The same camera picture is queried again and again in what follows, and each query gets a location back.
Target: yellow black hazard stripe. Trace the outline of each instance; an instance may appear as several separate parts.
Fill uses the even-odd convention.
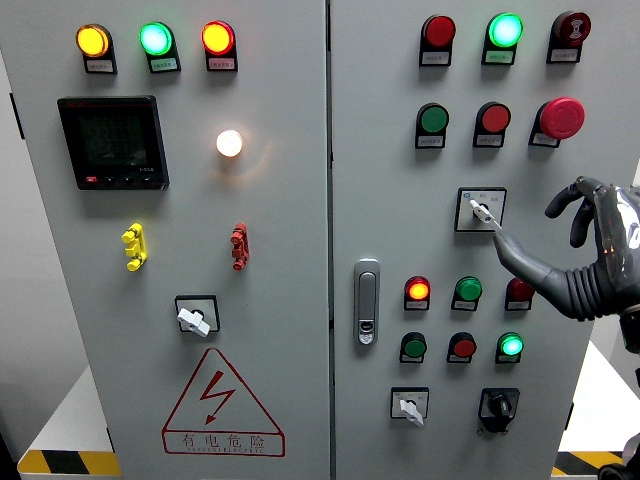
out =
[[[66,450],[29,450],[20,463],[20,473],[55,473],[121,476],[113,452],[71,452]]]
[[[558,452],[554,477],[598,475],[598,469],[610,463],[622,464],[621,452]]]

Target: green push button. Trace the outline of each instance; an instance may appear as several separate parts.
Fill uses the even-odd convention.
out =
[[[422,112],[420,124],[429,133],[441,131],[449,123],[449,114],[439,105],[428,107]]]
[[[476,277],[464,277],[456,284],[456,293],[466,302],[475,302],[482,295],[482,284]]]
[[[404,353],[411,358],[421,357],[426,351],[427,345],[420,340],[411,340],[404,347]]]

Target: white light bulb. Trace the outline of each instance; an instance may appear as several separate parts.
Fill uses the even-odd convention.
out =
[[[235,130],[225,130],[218,135],[216,148],[225,157],[235,157],[242,150],[242,135]]]

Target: green indicator light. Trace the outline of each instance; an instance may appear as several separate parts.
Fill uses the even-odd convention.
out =
[[[500,351],[505,355],[517,355],[524,348],[522,338],[517,333],[506,333],[498,342],[500,344]]]
[[[140,43],[149,55],[164,55],[171,49],[171,32],[162,23],[147,23],[140,30]]]
[[[497,47],[512,47],[522,36],[522,20],[515,13],[501,13],[489,24],[489,38]]]
[[[429,133],[437,133],[447,126],[449,115],[442,107],[430,107],[422,113],[420,124]]]
[[[482,284],[476,277],[465,277],[456,284],[456,293],[466,302],[473,302],[482,295]]]
[[[411,340],[404,347],[404,352],[411,358],[421,357],[426,351],[427,346],[420,340]]]

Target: lightning bolt symbol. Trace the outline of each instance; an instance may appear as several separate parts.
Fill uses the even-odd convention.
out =
[[[213,412],[211,415],[207,415],[207,420],[204,423],[205,425],[209,425],[211,422],[213,422],[216,419],[216,413],[218,413],[218,411],[224,406],[224,404],[229,401],[229,399],[231,398],[231,395],[233,395],[236,391],[236,389],[234,388],[233,390],[226,390],[224,392],[218,392],[213,394],[211,393],[211,390],[213,390],[213,387],[216,386],[216,384],[220,381],[223,375],[224,373],[218,370],[213,376],[213,378],[211,379],[211,381],[209,382],[209,385],[205,389],[204,393],[200,397],[200,400],[208,400],[210,398],[224,396],[224,400],[222,400],[222,403],[218,405],[218,408],[216,408],[216,411]]]

